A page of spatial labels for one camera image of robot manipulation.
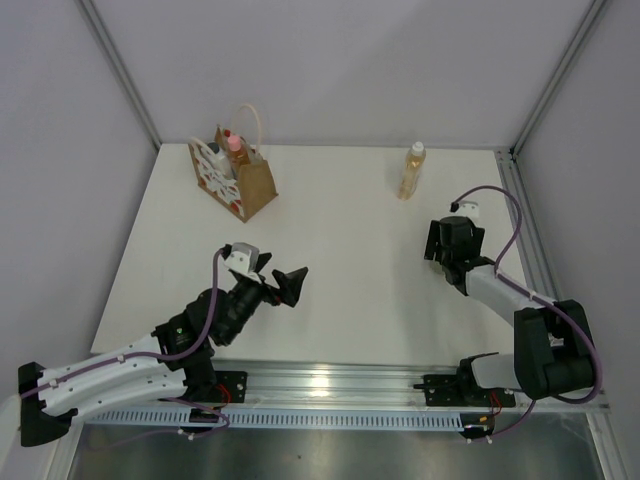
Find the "white bottle black cap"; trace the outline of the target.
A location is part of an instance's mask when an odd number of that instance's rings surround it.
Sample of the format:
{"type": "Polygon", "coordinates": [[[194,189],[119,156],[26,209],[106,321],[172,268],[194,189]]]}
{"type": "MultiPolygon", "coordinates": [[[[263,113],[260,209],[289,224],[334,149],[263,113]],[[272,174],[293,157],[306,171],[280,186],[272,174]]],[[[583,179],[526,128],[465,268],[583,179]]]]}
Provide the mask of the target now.
{"type": "Polygon", "coordinates": [[[235,174],[226,152],[216,142],[210,142],[207,146],[213,152],[212,163],[214,167],[220,170],[226,178],[234,179],[235,174]]]}

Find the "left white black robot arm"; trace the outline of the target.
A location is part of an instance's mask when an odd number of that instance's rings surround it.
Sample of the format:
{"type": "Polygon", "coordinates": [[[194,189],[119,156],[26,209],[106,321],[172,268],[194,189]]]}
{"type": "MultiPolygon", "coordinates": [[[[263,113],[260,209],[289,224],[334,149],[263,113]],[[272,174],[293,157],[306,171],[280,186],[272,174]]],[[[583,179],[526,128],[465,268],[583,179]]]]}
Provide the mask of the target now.
{"type": "Polygon", "coordinates": [[[250,245],[225,245],[212,267],[232,275],[230,290],[212,285],[181,313],[115,351],[59,368],[20,366],[21,445],[45,445],[100,414],[152,401],[184,405],[206,422],[226,424],[222,410],[243,402],[247,376],[217,372],[216,348],[230,345],[260,305],[295,307],[309,272],[275,270],[268,284],[261,271],[270,259],[250,245]]]}

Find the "pink capped small bottle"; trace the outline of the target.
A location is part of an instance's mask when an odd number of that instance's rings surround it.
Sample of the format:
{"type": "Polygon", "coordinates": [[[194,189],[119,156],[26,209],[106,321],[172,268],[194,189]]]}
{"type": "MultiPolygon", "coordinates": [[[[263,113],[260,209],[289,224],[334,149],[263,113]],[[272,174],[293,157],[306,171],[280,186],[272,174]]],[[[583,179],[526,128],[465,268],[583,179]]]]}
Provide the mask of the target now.
{"type": "Polygon", "coordinates": [[[234,169],[250,163],[250,157],[244,141],[238,135],[231,134],[227,137],[228,153],[234,169]]]}

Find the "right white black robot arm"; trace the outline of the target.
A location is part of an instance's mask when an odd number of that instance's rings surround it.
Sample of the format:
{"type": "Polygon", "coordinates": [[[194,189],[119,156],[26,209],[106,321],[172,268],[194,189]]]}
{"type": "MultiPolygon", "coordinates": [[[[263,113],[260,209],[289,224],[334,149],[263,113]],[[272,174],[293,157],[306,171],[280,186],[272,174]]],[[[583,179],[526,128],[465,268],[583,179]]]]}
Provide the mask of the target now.
{"type": "Polygon", "coordinates": [[[581,404],[597,396],[602,367],[586,313],[575,300],[558,301],[527,289],[481,254],[485,230],[463,216],[430,223],[424,258],[439,265],[446,282],[507,322],[511,354],[462,359],[455,390],[478,404],[491,390],[508,389],[531,400],[554,398],[581,404]]]}

